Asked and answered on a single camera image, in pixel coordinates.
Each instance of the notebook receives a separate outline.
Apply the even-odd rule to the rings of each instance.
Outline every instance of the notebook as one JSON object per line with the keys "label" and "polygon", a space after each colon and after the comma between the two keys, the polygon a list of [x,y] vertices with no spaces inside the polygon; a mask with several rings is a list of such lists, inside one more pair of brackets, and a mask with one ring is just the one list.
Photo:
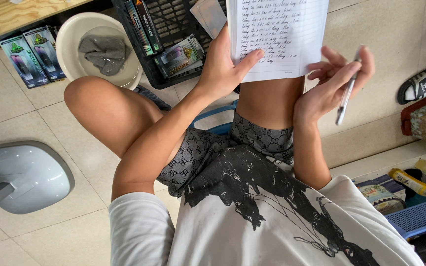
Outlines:
{"label": "notebook", "polygon": [[243,82],[296,78],[319,62],[328,0],[226,0],[231,59],[266,53]]}

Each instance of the pen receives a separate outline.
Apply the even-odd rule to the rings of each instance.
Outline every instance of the pen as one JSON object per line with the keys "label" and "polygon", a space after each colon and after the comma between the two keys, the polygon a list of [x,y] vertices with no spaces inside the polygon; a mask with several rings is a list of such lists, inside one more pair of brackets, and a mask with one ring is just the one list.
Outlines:
{"label": "pen", "polygon": [[[361,59],[359,57],[359,49],[361,49],[361,46],[363,45],[359,45],[358,50],[356,51],[356,55],[354,58],[355,62],[359,62]],[[346,106],[348,105],[349,97],[351,96],[351,92],[353,91],[353,86],[355,84],[355,80],[356,80],[356,77],[358,76],[358,73],[359,71],[357,71],[346,84],[345,93],[343,94],[343,97],[341,98],[341,103],[339,104],[339,108],[338,108],[336,125],[340,125],[343,122],[343,119],[345,118]]]}

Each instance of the hand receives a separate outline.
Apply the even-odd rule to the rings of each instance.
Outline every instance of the hand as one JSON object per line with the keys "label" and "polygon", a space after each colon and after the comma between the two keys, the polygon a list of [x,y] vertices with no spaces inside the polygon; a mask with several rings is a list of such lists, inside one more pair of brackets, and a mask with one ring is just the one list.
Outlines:
{"label": "hand", "polygon": [[295,103],[294,124],[316,123],[320,117],[337,107],[345,92],[346,83],[360,68],[350,98],[354,97],[374,75],[374,55],[367,46],[362,46],[359,50],[361,63],[348,64],[346,58],[328,46],[323,46],[321,52],[329,62],[322,61],[309,65],[309,69],[315,71],[308,78],[320,81]]}
{"label": "hand", "polygon": [[252,51],[235,66],[231,60],[230,47],[228,23],[225,23],[216,39],[210,42],[200,81],[194,88],[213,101],[231,93],[264,56],[263,50]]}

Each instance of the blue chair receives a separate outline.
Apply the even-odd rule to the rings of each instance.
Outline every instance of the blue chair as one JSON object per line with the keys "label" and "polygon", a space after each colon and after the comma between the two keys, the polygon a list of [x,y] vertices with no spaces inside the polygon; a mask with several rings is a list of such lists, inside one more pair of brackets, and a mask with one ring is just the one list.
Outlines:
{"label": "blue chair", "polygon": [[[195,128],[194,123],[198,120],[201,120],[203,118],[209,117],[211,115],[215,115],[224,111],[228,111],[228,110],[236,110],[236,106],[238,105],[238,100],[235,100],[233,102],[233,104],[228,105],[228,106],[223,106],[223,107],[219,107],[216,108],[215,110],[211,110],[208,112],[205,112],[204,114],[198,115],[197,117],[195,117],[195,119],[193,120],[192,124],[190,124],[189,128]],[[233,124],[233,122],[229,122],[226,124],[220,124],[217,125],[216,127],[212,127],[210,129],[208,129],[208,132],[214,133],[216,135],[228,135],[228,131],[231,128],[231,124]]]}

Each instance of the wooden desk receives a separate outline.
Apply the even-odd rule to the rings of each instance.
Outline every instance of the wooden desk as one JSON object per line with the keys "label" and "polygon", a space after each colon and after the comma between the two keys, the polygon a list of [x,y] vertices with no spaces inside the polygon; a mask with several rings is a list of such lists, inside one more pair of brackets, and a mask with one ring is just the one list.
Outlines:
{"label": "wooden desk", "polygon": [[92,0],[0,0],[0,35]]}

